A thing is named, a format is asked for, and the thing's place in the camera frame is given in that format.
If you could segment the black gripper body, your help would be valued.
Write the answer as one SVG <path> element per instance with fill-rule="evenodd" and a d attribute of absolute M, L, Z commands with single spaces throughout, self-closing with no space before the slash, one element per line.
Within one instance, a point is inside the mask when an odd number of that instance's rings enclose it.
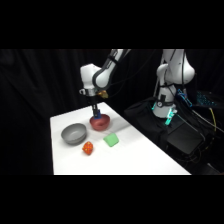
<path fill-rule="evenodd" d="M 96 95 L 96 96 L 88 96 L 87 100 L 88 100 L 88 103 L 91 106 L 96 106 L 100 102 L 101 98 L 98 95 Z"/>

